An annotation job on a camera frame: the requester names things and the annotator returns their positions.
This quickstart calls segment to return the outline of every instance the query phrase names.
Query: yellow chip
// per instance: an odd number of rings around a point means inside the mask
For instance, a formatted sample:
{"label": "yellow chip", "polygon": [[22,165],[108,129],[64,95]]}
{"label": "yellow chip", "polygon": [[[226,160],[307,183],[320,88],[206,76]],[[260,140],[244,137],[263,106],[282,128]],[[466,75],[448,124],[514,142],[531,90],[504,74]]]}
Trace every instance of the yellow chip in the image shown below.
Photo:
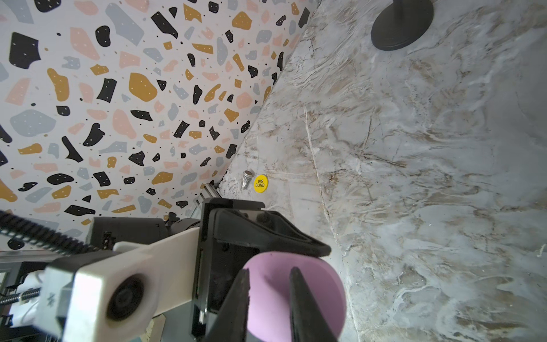
{"label": "yellow chip", "polygon": [[258,176],[254,180],[254,191],[257,193],[263,193],[268,189],[268,178],[264,175]]}

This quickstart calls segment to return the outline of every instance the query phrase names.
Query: pink ball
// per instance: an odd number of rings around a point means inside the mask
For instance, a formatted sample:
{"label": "pink ball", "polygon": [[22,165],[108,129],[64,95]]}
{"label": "pink ball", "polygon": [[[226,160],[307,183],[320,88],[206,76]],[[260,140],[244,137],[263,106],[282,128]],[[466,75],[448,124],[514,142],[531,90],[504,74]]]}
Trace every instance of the pink ball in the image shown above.
{"label": "pink ball", "polygon": [[289,275],[298,267],[333,335],[340,336],[346,318],[346,295],[336,271],[319,258],[283,252],[257,254],[249,270],[247,329],[265,342],[291,341]]}

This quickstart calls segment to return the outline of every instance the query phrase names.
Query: metal screw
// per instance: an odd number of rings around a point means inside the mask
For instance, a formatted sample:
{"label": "metal screw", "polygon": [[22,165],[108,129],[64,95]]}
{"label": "metal screw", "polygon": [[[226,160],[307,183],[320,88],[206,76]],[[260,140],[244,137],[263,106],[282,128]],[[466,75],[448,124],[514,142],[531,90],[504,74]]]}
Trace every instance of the metal screw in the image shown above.
{"label": "metal screw", "polygon": [[251,182],[251,178],[253,177],[253,173],[246,170],[243,171],[243,179],[241,179],[241,189],[245,190],[247,189],[247,186],[249,185],[249,182]]}

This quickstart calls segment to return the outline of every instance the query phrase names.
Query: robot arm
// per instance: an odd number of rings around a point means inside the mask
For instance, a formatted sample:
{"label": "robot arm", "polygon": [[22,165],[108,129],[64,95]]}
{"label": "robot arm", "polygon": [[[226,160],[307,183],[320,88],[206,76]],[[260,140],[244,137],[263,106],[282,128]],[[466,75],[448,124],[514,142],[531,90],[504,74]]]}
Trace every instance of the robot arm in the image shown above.
{"label": "robot arm", "polygon": [[[313,258],[330,253],[329,246],[263,207],[260,202],[207,199],[199,227],[149,245],[120,241],[112,250],[99,251],[77,240],[59,243],[68,237],[48,240],[46,248],[79,254],[46,267],[33,325],[64,342],[128,341],[142,334],[153,317],[192,301],[191,332],[196,340],[244,341],[239,338],[247,327],[245,263],[270,251]],[[5,215],[0,212],[3,233],[39,240],[36,234],[25,235],[21,225],[15,229],[7,224]],[[171,228],[177,231],[176,223]],[[297,268],[290,278],[293,339],[335,341]],[[208,324],[209,315],[218,316],[214,324]],[[323,320],[326,332],[321,339],[314,339],[319,331],[309,326],[310,320]],[[226,339],[226,329],[234,339]]]}

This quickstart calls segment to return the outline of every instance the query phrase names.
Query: metal rod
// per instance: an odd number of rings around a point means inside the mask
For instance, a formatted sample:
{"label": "metal rod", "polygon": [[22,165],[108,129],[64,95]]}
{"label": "metal rod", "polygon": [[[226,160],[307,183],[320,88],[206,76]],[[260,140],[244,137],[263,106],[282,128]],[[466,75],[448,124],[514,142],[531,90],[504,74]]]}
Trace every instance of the metal rod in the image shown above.
{"label": "metal rod", "polygon": [[31,288],[28,291],[7,295],[0,299],[0,306],[22,302],[40,295],[40,288]]}

